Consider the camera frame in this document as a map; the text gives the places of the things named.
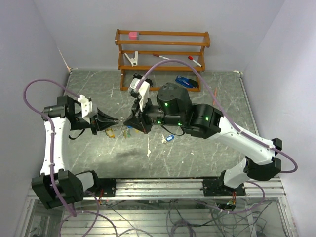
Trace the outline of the blue stapler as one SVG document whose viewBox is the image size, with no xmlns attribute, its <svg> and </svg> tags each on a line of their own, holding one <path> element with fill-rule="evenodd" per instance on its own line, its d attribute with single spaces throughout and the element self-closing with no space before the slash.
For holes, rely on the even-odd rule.
<svg viewBox="0 0 316 237">
<path fill-rule="evenodd" d="M 185 88 L 199 88 L 199 83 L 197 81 L 185 78 L 180 75 L 176 77 L 175 82 L 182 85 Z"/>
</svg>

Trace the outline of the aluminium frame rail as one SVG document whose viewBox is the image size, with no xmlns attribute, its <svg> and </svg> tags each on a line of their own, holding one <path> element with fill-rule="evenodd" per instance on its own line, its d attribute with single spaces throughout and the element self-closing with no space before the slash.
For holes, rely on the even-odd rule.
<svg viewBox="0 0 316 237">
<path fill-rule="evenodd" d="M 244 198 L 283 198 L 286 196 L 279 178 L 270 181 L 247 181 L 243 184 Z M 141 199 L 205 199 L 230 198 L 232 196 L 205 197 L 202 179 L 117 179 L 114 197 L 101 197 L 103 200 L 141 200 Z"/>
</svg>

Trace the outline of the pink eraser block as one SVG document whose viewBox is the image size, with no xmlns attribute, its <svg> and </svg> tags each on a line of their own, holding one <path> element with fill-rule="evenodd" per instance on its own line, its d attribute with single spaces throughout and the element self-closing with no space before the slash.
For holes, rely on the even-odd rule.
<svg viewBox="0 0 316 237">
<path fill-rule="evenodd" d="M 139 32 L 138 31 L 131 31 L 128 33 L 128 37 L 130 40 L 138 40 L 139 39 Z"/>
</svg>

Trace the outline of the yellow tag key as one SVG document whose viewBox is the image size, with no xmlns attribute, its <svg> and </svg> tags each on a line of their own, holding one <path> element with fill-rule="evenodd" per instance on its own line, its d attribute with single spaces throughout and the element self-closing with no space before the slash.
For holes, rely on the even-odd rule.
<svg viewBox="0 0 316 237">
<path fill-rule="evenodd" d="M 112 129 L 106 129 L 106 130 L 105 130 L 105 133 L 106 133 L 106 135 L 107 135 L 109 138 L 111 138 L 111 139 L 114 139 L 114 138 L 115 138 L 115 134 L 114 134 L 114 132 L 113 132 Z"/>
</svg>

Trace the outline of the white plastic clamp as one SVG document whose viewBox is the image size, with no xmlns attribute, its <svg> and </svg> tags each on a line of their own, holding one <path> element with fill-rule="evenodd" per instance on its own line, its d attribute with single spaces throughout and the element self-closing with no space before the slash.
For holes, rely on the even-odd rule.
<svg viewBox="0 0 316 237">
<path fill-rule="evenodd" d="M 133 58 L 129 57 L 129 55 L 127 53 L 124 53 L 124 55 L 127 58 L 127 60 L 130 62 L 132 67 L 138 65 L 138 55 L 139 55 L 138 51 L 134 52 L 134 57 Z"/>
</svg>

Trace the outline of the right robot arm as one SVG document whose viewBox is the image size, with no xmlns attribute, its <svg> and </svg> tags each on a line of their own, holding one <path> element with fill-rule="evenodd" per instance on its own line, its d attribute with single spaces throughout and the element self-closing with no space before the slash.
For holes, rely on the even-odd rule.
<svg viewBox="0 0 316 237">
<path fill-rule="evenodd" d="M 269 181 L 281 172 L 281 160 L 276 158 L 276 149 L 282 145 L 280 139 L 267 140 L 232 125 L 219 109 L 192 103 L 185 88 L 165 84 L 157 92 L 157 105 L 148 98 L 147 85 L 142 84 L 140 94 L 135 94 L 132 88 L 130 91 L 135 101 L 130 116 L 123 123 L 125 126 L 145 134 L 153 125 L 176 126 L 193 137 L 217 139 L 245 155 L 239 164 L 222 172 L 217 184 L 221 194 L 229 195 L 250 179 Z"/>
</svg>

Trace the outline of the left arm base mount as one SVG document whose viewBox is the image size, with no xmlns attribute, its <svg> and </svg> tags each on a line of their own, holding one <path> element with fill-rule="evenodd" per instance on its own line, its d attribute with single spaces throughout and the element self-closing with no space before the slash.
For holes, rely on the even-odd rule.
<svg viewBox="0 0 316 237">
<path fill-rule="evenodd" d="M 116 194 L 116 179 L 101 178 L 96 182 L 94 193 L 101 197 L 114 197 Z"/>
</svg>

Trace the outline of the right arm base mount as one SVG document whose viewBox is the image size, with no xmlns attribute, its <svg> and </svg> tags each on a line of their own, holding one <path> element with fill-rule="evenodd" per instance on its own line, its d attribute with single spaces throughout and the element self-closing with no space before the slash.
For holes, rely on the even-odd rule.
<svg viewBox="0 0 316 237">
<path fill-rule="evenodd" d="M 219 197 L 219 196 L 245 196 L 245 188 L 243 183 L 237 188 L 229 188 L 222 184 L 219 177 L 207 177 L 202 179 L 202 190 L 205 197 Z"/>
</svg>

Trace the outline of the orange pencil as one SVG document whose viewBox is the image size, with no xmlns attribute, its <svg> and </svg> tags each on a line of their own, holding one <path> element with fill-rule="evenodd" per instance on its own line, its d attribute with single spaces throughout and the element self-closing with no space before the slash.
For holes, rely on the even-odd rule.
<svg viewBox="0 0 316 237">
<path fill-rule="evenodd" d="M 217 97 L 217 91 L 218 91 L 218 88 L 216 87 L 215 91 L 214 91 L 214 98 Z"/>
</svg>

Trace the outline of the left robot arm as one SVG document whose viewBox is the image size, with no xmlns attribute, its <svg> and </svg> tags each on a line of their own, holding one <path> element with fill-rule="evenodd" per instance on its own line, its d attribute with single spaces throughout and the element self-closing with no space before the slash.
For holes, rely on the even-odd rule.
<svg viewBox="0 0 316 237">
<path fill-rule="evenodd" d="M 43 110 L 46 130 L 45 156 L 40 174 L 31 186 L 46 209 L 53 209 L 83 200 L 84 193 L 95 196 L 107 192 L 115 194 L 113 178 L 99 178 L 95 171 L 73 174 L 69 170 L 67 143 L 70 131 L 91 130 L 93 135 L 117 125 L 119 120 L 103 113 L 91 99 L 59 96 L 57 104 Z"/>
</svg>

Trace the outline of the red-capped white marker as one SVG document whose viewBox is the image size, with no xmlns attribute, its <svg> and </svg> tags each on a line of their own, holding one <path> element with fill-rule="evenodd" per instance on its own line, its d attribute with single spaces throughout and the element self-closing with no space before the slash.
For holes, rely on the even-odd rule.
<svg viewBox="0 0 316 237">
<path fill-rule="evenodd" d="M 194 62 L 197 66 L 202 67 L 202 64 L 200 64 L 198 61 L 196 61 L 192 56 L 188 56 L 188 59 Z"/>
</svg>

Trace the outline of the red-capped marker pen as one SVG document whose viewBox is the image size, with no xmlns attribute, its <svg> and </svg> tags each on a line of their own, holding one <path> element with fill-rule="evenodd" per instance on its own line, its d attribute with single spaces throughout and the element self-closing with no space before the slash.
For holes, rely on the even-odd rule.
<svg viewBox="0 0 316 237">
<path fill-rule="evenodd" d="M 159 55 L 159 54 L 153 54 L 153 56 L 154 56 L 154 57 L 157 57 L 157 58 L 160 58 L 160 59 L 163 59 L 163 60 L 170 60 L 170 58 L 161 56 L 161 55 Z"/>
</svg>

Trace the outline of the metal disc keyring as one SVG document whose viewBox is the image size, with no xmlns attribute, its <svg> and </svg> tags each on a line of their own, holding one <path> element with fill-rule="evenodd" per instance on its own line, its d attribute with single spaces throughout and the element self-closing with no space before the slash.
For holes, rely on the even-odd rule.
<svg viewBox="0 0 316 237">
<path fill-rule="evenodd" d="M 115 134 L 115 138 L 117 139 L 120 136 L 122 136 L 124 139 L 129 139 L 132 138 L 138 134 L 140 134 L 140 131 L 136 130 L 136 129 L 128 129 L 127 126 L 125 126 L 123 124 L 123 121 L 120 120 L 119 124 L 111 126 L 108 129 L 112 129 L 114 134 Z"/>
</svg>

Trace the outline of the black stapler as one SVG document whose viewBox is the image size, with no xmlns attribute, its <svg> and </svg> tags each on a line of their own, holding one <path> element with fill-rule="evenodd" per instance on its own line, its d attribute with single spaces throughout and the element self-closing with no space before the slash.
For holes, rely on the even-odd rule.
<svg viewBox="0 0 316 237">
<path fill-rule="evenodd" d="M 133 74 L 133 77 L 134 78 L 137 78 L 137 79 L 142 79 L 142 75 L 140 75 L 140 74 L 138 74 L 138 73 L 134 73 Z M 145 82 L 147 82 L 149 85 L 150 85 L 150 87 L 152 87 L 153 86 L 153 82 L 152 82 L 152 80 L 150 80 L 149 78 L 146 78 L 145 79 Z"/>
</svg>

